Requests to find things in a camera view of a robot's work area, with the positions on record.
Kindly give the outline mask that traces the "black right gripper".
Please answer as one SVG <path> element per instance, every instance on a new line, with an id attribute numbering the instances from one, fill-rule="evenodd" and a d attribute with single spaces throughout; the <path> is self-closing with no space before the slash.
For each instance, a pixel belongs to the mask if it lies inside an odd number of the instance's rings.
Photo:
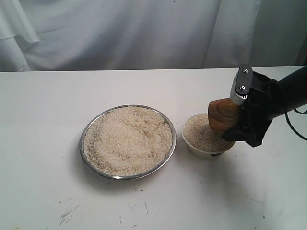
<path id="1" fill-rule="evenodd" d="M 222 134 L 222 139 L 228 142 L 244 141 L 252 147 L 260 146 L 272 122 L 267 118 L 271 104 L 269 89 L 251 88 L 240 111 L 240 128 L 230 128 Z"/>

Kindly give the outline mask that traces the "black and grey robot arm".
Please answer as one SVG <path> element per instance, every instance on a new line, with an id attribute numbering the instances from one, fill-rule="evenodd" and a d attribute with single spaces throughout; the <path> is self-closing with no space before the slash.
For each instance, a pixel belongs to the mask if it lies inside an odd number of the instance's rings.
<path id="1" fill-rule="evenodd" d="M 296 112 L 307 103 L 306 66 L 275 80 L 243 65 L 234 78 L 230 99 L 239 106 L 239 118 L 222 134 L 224 140 L 243 141 L 257 147 L 262 144 L 272 120 L 281 115 L 295 134 L 307 139 L 293 127 L 288 116 L 288 112 Z"/>

